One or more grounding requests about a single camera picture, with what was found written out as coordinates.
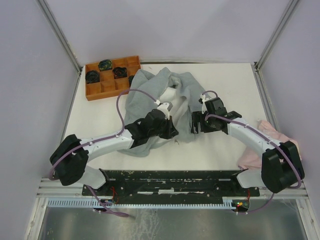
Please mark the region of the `grey zip jacket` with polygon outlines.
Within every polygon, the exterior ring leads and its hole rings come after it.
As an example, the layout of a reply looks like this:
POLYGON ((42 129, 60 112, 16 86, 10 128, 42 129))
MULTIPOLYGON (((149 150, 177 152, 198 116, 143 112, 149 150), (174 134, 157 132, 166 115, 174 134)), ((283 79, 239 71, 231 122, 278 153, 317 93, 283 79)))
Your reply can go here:
POLYGON ((178 131, 174 139, 183 143, 196 140, 196 135, 192 133, 192 113, 202 110, 199 99, 205 89, 191 73, 175 73, 167 67, 157 74, 140 69, 130 87, 135 90, 127 95, 125 125, 144 118, 157 107, 156 100, 171 102, 173 125, 178 131))

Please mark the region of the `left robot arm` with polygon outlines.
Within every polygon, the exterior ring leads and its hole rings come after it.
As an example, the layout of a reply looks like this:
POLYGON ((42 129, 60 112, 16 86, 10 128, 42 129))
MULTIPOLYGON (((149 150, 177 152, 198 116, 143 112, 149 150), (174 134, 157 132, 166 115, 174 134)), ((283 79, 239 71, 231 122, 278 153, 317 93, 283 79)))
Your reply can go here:
POLYGON ((166 116, 158 109, 153 109, 144 118, 127 124, 113 134, 84 139, 71 134, 51 155, 51 174, 63 186, 82 183, 92 187, 99 195, 106 195, 111 183, 101 170, 89 169, 89 161, 115 151, 142 146, 153 137, 170 140, 178 134, 172 116, 166 116))

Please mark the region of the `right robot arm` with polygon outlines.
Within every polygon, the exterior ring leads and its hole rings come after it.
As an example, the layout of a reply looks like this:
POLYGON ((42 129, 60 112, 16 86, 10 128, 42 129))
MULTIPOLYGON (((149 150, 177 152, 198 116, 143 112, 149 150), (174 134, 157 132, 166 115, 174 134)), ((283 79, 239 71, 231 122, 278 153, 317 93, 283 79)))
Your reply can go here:
POLYGON ((228 112, 219 97, 201 94, 200 111, 192 113, 192 133, 224 132, 253 150, 261 160, 260 169, 243 169, 229 183, 231 193, 242 195, 248 188, 267 188, 274 194, 299 188, 305 177, 297 146, 281 142, 252 127, 236 111, 228 112))

